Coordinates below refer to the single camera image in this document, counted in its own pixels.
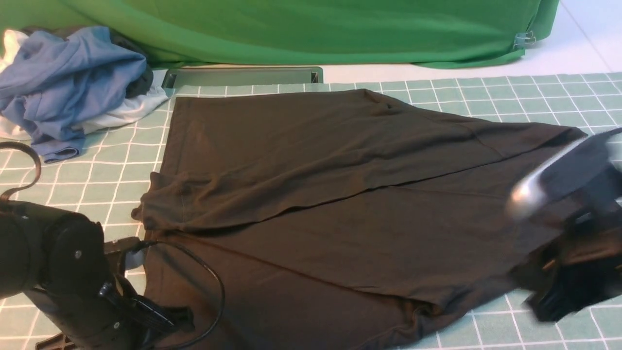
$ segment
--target cutting mat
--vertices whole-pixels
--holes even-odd
[[[496,77],[359,84],[182,87],[176,95],[228,97],[267,93],[337,91],[367,88],[430,110],[491,121],[534,121],[577,126],[598,133],[622,126],[622,72],[540,77]],[[44,167],[38,185],[15,199],[86,214],[100,221],[106,239],[143,237],[142,226],[129,214],[157,171],[174,99],[135,125],[89,135],[79,158]],[[622,161],[622,143],[615,141]],[[32,179],[32,163],[16,151],[0,153],[0,190]],[[144,291],[141,269],[128,273]],[[526,294],[506,295],[477,310],[445,331],[402,350],[620,350],[622,298],[596,305],[557,325],[533,322],[522,305]],[[0,302],[0,349],[33,349],[57,328],[22,295]]]

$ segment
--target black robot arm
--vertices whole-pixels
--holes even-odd
[[[568,145],[511,193],[508,212],[518,222],[563,199],[579,204],[562,234],[510,273],[532,291],[527,304],[541,322],[557,322],[622,294],[622,209],[616,202],[622,173],[607,145],[619,133],[622,128]]]
[[[24,293],[61,330],[37,349],[153,349],[168,335],[193,331],[188,308],[164,308],[136,293],[125,278],[128,269],[142,265],[146,248],[160,243],[136,237],[104,242],[103,229],[86,216],[31,202],[12,201],[17,191],[33,186],[40,176],[40,160],[29,146],[0,143],[27,153],[35,161],[36,176],[28,186],[0,196],[0,299]],[[175,246],[218,275],[192,252]],[[183,349],[206,336],[221,312],[199,338],[171,349]]]

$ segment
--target wire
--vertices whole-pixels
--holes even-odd
[[[145,240],[145,241],[143,241],[143,244],[145,245],[144,246],[145,248],[151,247],[151,246],[154,246],[154,245],[158,245],[158,244],[164,244],[164,245],[168,245],[168,246],[171,246],[173,248],[176,248],[177,250],[181,251],[182,253],[188,255],[190,258],[192,258],[192,260],[196,261],[205,270],[210,272],[211,275],[214,276],[214,279],[218,282],[218,285],[220,287],[220,305],[218,307],[218,314],[216,315],[216,319],[214,319],[214,322],[212,322],[210,327],[208,327],[207,330],[205,330],[201,335],[197,336],[193,340],[189,340],[189,341],[187,341],[185,343],[181,343],[181,344],[177,344],[177,345],[173,345],[173,346],[166,346],[166,347],[162,347],[162,348],[155,348],[154,350],[180,350],[180,349],[189,348],[190,346],[193,346],[194,344],[202,341],[208,335],[210,335],[210,333],[216,328],[216,325],[218,324],[218,322],[220,322],[220,319],[222,318],[223,313],[225,311],[225,285],[223,284],[223,281],[220,279],[220,276],[218,276],[216,271],[214,271],[214,269],[212,269],[199,256],[194,254],[191,250],[189,250],[188,248],[184,247],[183,245],[177,244],[177,243],[174,243],[174,242],[163,242],[161,240]]]

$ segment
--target white grid line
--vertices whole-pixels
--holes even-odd
[[[560,116],[560,114],[556,111],[553,111],[551,109],[551,106],[549,105],[549,101],[553,101],[555,102],[556,98],[564,98],[564,99],[569,99],[572,102],[572,105],[577,109],[578,114],[581,115],[582,119],[585,122],[585,126],[582,126],[582,128],[586,128],[589,129],[590,131],[595,131],[599,128],[614,128],[617,127],[619,125],[616,124],[615,119],[613,118],[612,113],[613,112],[619,112],[622,111],[622,109],[609,109],[607,110],[605,108],[605,105],[603,104],[601,97],[610,97],[610,96],[620,96],[622,98],[622,92],[620,91],[620,88],[618,88],[614,83],[614,80],[611,78],[611,76],[607,76],[607,80],[602,80],[602,81],[588,81],[586,76],[581,75],[580,76],[580,81],[573,81],[573,82],[564,82],[561,79],[560,75],[557,76],[550,76],[549,82],[538,82],[536,83],[535,80],[533,78],[530,78],[531,82],[529,83],[516,83],[515,80],[513,80],[513,82],[511,82],[508,78],[506,78],[506,81],[508,83],[506,84],[490,84],[488,85],[487,79],[480,79],[480,80],[463,80],[463,79],[450,79],[450,80],[443,80],[442,83],[450,83],[451,85],[455,85],[455,86],[439,86],[439,84],[437,83],[432,83],[430,84],[431,87],[426,87],[426,88],[410,88],[409,87],[409,82],[403,82],[406,86],[405,89],[390,89],[389,87],[395,87],[395,84],[393,86],[391,86],[390,84],[387,83],[379,83],[378,87],[379,87],[379,92],[380,93],[399,93],[399,92],[406,92],[406,94],[404,94],[404,97],[407,99],[405,102],[410,103],[411,105],[417,105],[419,107],[422,108],[430,108],[430,109],[435,109],[435,110],[440,110],[443,111],[443,106],[445,103],[451,103],[451,102],[459,102],[459,103],[463,103],[465,108],[466,108],[466,112],[468,113],[468,116],[472,116],[475,118],[487,118],[487,119],[494,119],[494,120],[500,120],[500,121],[504,121],[504,117],[505,116],[516,116],[516,115],[522,115],[526,118],[527,121],[531,121],[530,116],[536,116],[536,115],[552,115],[552,117],[554,118],[555,122],[558,125],[562,125],[563,120],[559,120],[558,116]],[[619,93],[608,93],[606,95],[598,95],[596,94],[596,91],[594,90],[595,86],[593,84],[595,83],[612,83],[617,91]],[[335,86],[339,86],[340,89],[342,89],[344,86],[346,87],[353,87],[353,88],[358,88],[361,85],[357,85],[357,84],[351,84],[351,85],[335,85],[333,86],[332,84],[326,84],[328,87],[328,91],[334,91],[334,87]],[[566,97],[547,97],[545,95],[545,93],[542,91],[541,87],[543,86],[548,86],[548,85],[556,85],[556,86],[561,86],[561,88],[564,89],[565,93],[568,95]],[[540,97],[521,97],[518,98],[519,94],[517,94],[516,91],[516,87],[525,87],[525,86],[532,86],[534,88],[537,88],[537,91],[540,93]],[[585,91],[585,93],[581,93],[581,94],[576,94],[576,95],[572,95],[570,93],[570,89],[572,87],[579,87],[581,86],[582,89]],[[508,97],[508,98],[492,98],[491,96],[491,92],[493,92],[493,90],[495,88],[498,87],[509,87],[512,91],[512,93],[514,94],[513,97]],[[483,88],[485,90],[485,95],[482,96],[474,96],[474,98],[471,99],[467,99],[465,97],[465,90],[466,88]],[[307,86],[306,85],[302,85],[302,91],[306,92]],[[423,92],[423,91],[430,91],[434,93],[434,100],[430,100],[430,101],[425,101],[425,102],[420,102],[420,103],[413,103],[413,96],[416,96],[416,94],[418,92]],[[447,98],[447,95],[443,95],[443,98],[439,97],[439,94],[446,92],[448,90],[455,90],[456,92],[459,92],[459,96],[461,96],[462,99],[460,98]],[[281,85],[277,85],[276,86],[276,93],[280,93],[281,91],[284,91],[284,89],[282,88]],[[591,91],[593,93],[593,95],[586,95],[586,93],[588,93],[588,91]],[[190,96],[190,97],[233,97],[233,96],[241,96],[241,95],[232,95],[231,94],[231,90],[228,87],[224,88],[224,95],[219,95],[219,94],[214,94],[214,93],[203,93],[204,91],[202,91],[202,88],[198,88],[197,93],[194,94],[177,94],[177,96]],[[256,90],[254,87],[251,87],[250,89],[250,95],[254,95],[256,94]],[[576,98],[585,98],[585,97],[596,97],[596,99],[599,101],[600,106],[596,105],[595,107],[600,107],[602,109],[598,109],[598,110],[581,110],[579,109],[580,106],[577,105],[575,99]],[[524,103],[530,103],[532,101],[536,101],[536,100],[544,100],[547,104],[547,107],[549,109],[549,111],[535,111],[535,112],[527,112],[524,106]],[[162,106],[158,107],[158,109],[156,110],[158,114],[158,118],[163,117],[163,115],[161,113],[166,113],[166,118],[164,121],[161,121],[159,123],[163,123],[163,125],[155,125],[152,121],[149,120],[149,117],[146,117],[145,119],[139,121],[138,123],[132,125],[132,126],[127,126],[124,128],[120,128],[120,129],[108,129],[108,130],[102,130],[99,131],[97,133],[93,133],[91,135],[89,135],[88,137],[91,138],[91,142],[86,148],[85,148],[85,154],[79,158],[76,159],[71,159],[62,163],[55,163],[55,164],[45,164],[44,166],[44,172],[45,173],[51,173],[51,172],[55,172],[55,176],[54,176],[54,180],[50,181],[50,180],[46,180],[46,181],[42,181],[40,183],[38,183],[37,186],[35,186],[35,188],[39,188],[41,189],[42,186],[47,186],[49,189],[47,191],[49,191],[49,195],[47,198],[47,202],[46,204],[52,206],[52,207],[77,207],[76,210],[89,210],[90,212],[96,211],[97,208],[99,206],[106,208],[107,210],[104,210],[103,212],[98,213],[98,215],[102,215],[103,216],[103,225],[106,229],[114,229],[117,228],[118,231],[120,232],[125,232],[127,230],[129,235],[139,235],[141,230],[143,230],[143,226],[140,222],[135,222],[133,220],[131,220],[129,218],[129,213],[127,213],[126,215],[128,216],[127,220],[123,220],[123,218],[119,219],[118,217],[114,216],[116,215],[116,212],[114,211],[114,208],[116,208],[119,205],[122,206],[127,206],[127,207],[133,207],[133,206],[137,206],[140,202],[139,202],[139,198],[135,198],[132,200],[123,200],[123,201],[119,201],[117,200],[118,198],[118,194],[119,193],[119,187],[120,185],[124,185],[124,186],[129,186],[129,188],[138,188],[137,186],[140,186],[141,189],[144,189],[145,184],[149,183],[149,174],[148,173],[144,173],[141,174],[140,176],[131,176],[131,179],[125,180],[125,175],[128,173],[128,166],[139,166],[139,168],[142,168],[141,166],[144,166],[148,169],[151,169],[153,171],[157,171],[158,167],[162,164],[161,162],[161,156],[162,156],[162,152],[165,151],[165,143],[166,143],[166,139],[165,136],[169,130],[169,123],[170,123],[170,117],[171,114],[173,112],[173,99],[168,100],[168,102],[166,102],[165,104],[163,104]],[[494,112],[495,114],[480,114],[480,111],[477,111],[476,108],[472,109],[471,105],[469,104],[469,102],[488,102],[490,101],[493,104],[494,107]],[[496,103],[499,102],[504,102],[504,101],[518,101],[518,104],[520,105],[521,109],[519,113],[499,113],[499,109]],[[607,124],[607,125],[591,125],[589,123],[589,121],[585,118],[584,113],[587,112],[602,112],[602,113],[607,113],[607,115],[610,117],[610,121],[613,124]],[[121,142],[124,141],[126,139],[124,139],[123,137],[127,137],[127,133],[128,132],[128,128],[133,128],[133,130],[131,130],[131,137],[129,138],[129,141],[126,142]],[[111,136],[114,135],[115,132],[117,132],[117,130],[122,130],[119,131],[121,136],[123,137],[119,137],[117,140],[115,140],[114,138],[112,138]],[[147,134],[143,134],[141,135],[141,133],[144,130],[153,130],[154,132],[148,132]],[[145,141],[144,139],[144,135],[148,135],[148,134],[154,134],[154,135],[158,135],[159,140],[153,140],[153,143],[149,143],[148,141]],[[139,141],[136,137],[137,135],[141,135],[142,137],[140,137],[140,143],[136,142]],[[146,148],[153,148],[153,152],[149,153],[149,157],[155,157],[154,159],[139,159],[137,160],[135,157],[132,157],[133,154],[133,147],[140,147],[142,149],[146,149]],[[115,154],[116,151],[122,150],[122,154]],[[23,185],[23,183],[26,182],[26,179],[28,178],[28,176],[32,175],[32,168],[29,166],[22,166],[22,162],[18,162],[18,163],[11,163],[11,160],[15,160],[15,153],[13,150],[5,150],[5,151],[0,151],[1,154],[5,155],[7,158],[4,160],[4,166],[2,167],[2,169],[0,169],[0,186],[2,187],[14,187],[14,186],[21,186]],[[62,178],[59,178],[59,175],[61,174],[61,167],[64,164],[77,164],[76,166],[84,166],[85,167],[85,172],[88,170],[88,174],[86,176],[86,180],[84,181],[67,181],[67,182],[61,182],[63,181]],[[113,176],[106,176],[105,173],[102,173],[101,169],[110,169],[110,173],[114,174]],[[12,181],[7,181],[7,182],[1,182],[2,178],[11,178]],[[112,194],[112,198],[106,196],[105,199],[107,200],[85,200],[85,193],[86,193],[86,188],[89,185],[110,185],[110,186],[114,186],[114,193]],[[56,203],[57,201],[53,201],[53,192],[54,189],[57,188],[57,186],[75,186],[77,191],[81,191],[80,195],[79,195],[79,200],[77,200],[76,203],[73,202],[59,202]],[[18,193],[19,195],[26,195],[28,194],[28,190],[24,191],[24,192],[20,192]],[[139,277],[139,278],[144,278],[144,271],[141,269],[136,269],[130,272],[127,272],[126,274],[127,276],[132,276],[132,277]],[[523,334],[521,334],[521,324],[518,322],[518,319],[515,317],[518,314],[525,314],[525,313],[530,313],[529,310],[517,310],[515,307],[512,306],[511,300],[509,298],[509,295],[505,295],[505,303],[507,304],[507,307],[509,308],[508,310],[501,310],[501,311],[471,311],[469,313],[467,313],[467,315],[465,317],[470,317],[473,321],[473,327],[474,329],[474,336],[477,337],[477,342],[478,344],[473,344],[473,345],[464,345],[464,346],[449,346],[449,343],[445,343],[443,341],[443,337],[445,336],[445,331],[441,331],[441,332],[436,332],[435,334],[431,334],[430,337],[434,337],[432,338],[432,340],[436,343],[435,345],[432,346],[438,346],[437,348],[428,348],[428,349],[422,349],[420,347],[417,347],[415,345],[415,348],[417,350],[482,350],[482,349],[499,349],[502,350],[504,348],[510,348],[510,347],[520,347],[522,349],[528,350],[526,349],[527,346],[534,346],[534,345],[538,345],[538,346],[546,346],[546,345],[551,345],[551,346],[555,346],[555,345],[563,345],[565,349],[568,349],[567,344],[570,343],[602,343],[604,344],[606,347],[609,347],[609,350],[614,350],[611,349],[611,346],[607,343],[608,341],[622,341],[622,329],[620,331],[620,337],[618,338],[612,338],[610,334],[608,334],[610,337],[607,338],[605,337],[603,331],[602,331],[602,324],[599,324],[599,321],[603,321],[602,319],[600,319],[597,313],[594,313],[593,311],[596,310],[615,310],[615,312],[619,312],[619,314],[622,316],[622,299],[616,299],[614,302],[612,303],[606,303],[606,304],[602,304],[602,305],[595,305],[592,306],[589,311],[590,311],[590,318],[592,320],[592,322],[594,323],[594,325],[596,326],[596,329],[598,330],[598,335],[599,337],[594,338],[594,339],[579,339],[579,340],[569,340],[569,339],[564,339],[563,337],[563,333],[562,333],[562,329],[559,325],[556,325],[556,329],[557,329],[557,333],[559,334],[560,340],[554,340],[554,341],[539,341],[539,342],[527,342],[524,341],[523,338]],[[32,308],[34,308],[34,306],[32,304],[28,305],[28,304],[24,304],[24,305],[7,305],[6,300],[2,300],[0,301],[0,319],[2,318],[2,311],[3,310],[14,310],[14,311],[19,311],[21,309],[24,310],[31,310],[30,312],[32,312]],[[480,321],[480,318],[486,318],[486,317],[494,317],[494,316],[502,316],[502,315],[510,315],[512,321],[509,324],[500,324],[500,325],[495,325],[495,327],[499,327],[498,329],[485,329],[485,328],[481,328],[480,325],[478,324]],[[31,339],[35,339],[35,340],[43,340],[45,338],[49,338],[50,336],[53,336],[54,334],[49,334],[49,335],[33,335],[35,326],[37,324],[37,320],[40,318],[40,313],[37,310],[34,319],[32,320],[32,323],[30,324],[29,328],[24,329],[22,334],[15,334],[14,336],[0,336],[0,346],[2,344],[2,341],[19,341],[19,340],[24,340],[24,346],[22,347],[22,349],[25,349],[25,347],[27,346],[27,341],[31,340]],[[487,344],[483,341],[483,332],[486,332],[487,334],[489,334],[491,331],[509,331],[510,329],[512,329],[512,333],[516,332],[516,336],[518,336],[518,343],[503,343],[502,341],[498,342],[499,344]]]

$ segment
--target green cloth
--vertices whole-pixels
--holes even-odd
[[[0,28],[102,25],[155,67],[506,64],[550,34],[559,0],[0,0]]]

